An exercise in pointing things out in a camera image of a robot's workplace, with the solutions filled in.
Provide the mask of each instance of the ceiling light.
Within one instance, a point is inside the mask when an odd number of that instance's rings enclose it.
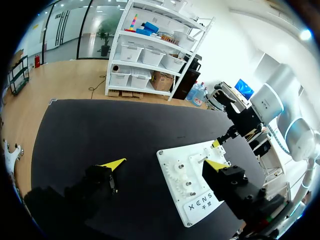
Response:
[[[309,40],[311,37],[312,37],[312,34],[311,34],[309,29],[303,30],[300,33],[300,39],[303,40],[303,41]]]

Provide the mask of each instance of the white floor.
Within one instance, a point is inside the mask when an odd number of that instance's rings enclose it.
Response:
[[[109,38],[108,46],[112,45],[113,37]],[[79,48],[79,58],[101,58],[108,59],[110,53],[107,56],[101,56],[101,46],[105,44],[105,40],[100,39],[99,36],[91,34],[90,36],[82,36]],[[54,63],[58,61],[68,61],[77,59],[78,38],[63,43],[62,45],[47,50],[44,53],[45,63]],[[28,63],[35,64],[35,54],[28,56]]]

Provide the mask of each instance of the blue screen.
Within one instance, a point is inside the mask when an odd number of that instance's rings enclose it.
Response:
[[[239,79],[236,83],[235,89],[237,89],[247,100],[249,100],[252,94],[255,93],[242,79]]]

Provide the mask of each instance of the black mat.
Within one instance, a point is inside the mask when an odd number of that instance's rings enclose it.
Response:
[[[223,112],[111,100],[58,100],[45,112],[36,137],[32,188],[51,186],[63,195],[87,167],[121,158],[119,192],[87,226],[123,239],[229,239],[241,226],[225,203],[185,228],[156,152],[209,140],[232,122]],[[246,170],[258,187],[264,176],[248,143],[228,141],[226,159]]]

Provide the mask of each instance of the white storage bin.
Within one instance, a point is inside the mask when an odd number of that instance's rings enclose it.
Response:
[[[186,0],[164,0],[164,4],[162,6],[179,12],[185,5],[187,5],[187,3],[188,2]]]
[[[150,71],[142,68],[132,68],[131,75],[131,87],[137,89],[144,89],[151,79]]]
[[[185,63],[186,61],[184,59],[176,58],[170,54],[165,55],[162,59],[162,64],[166,69],[177,73],[181,70]]]
[[[121,43],[120,60],[127,62],[137,62],[142,49],[144,49],[142,45],[136,44],[134,42]]]
[[[184,49],[187,49],[187,50],[191,50],[192,47],[197,42],[197,40],[194,39],[192,36],[189,36],[188,34],[182,32],[182,31],[174,31],[173,38],[175,38],[179,41],[178,46],[180,46]]]
[[[126,86],[129,76],[131,75],[131,67],[120,66],[118,72],[111,72],[111,86]]]
[[[142,62],[152,66],[158,66],[161,59],[166,55],[163,51],[147,46],[142,51]]]

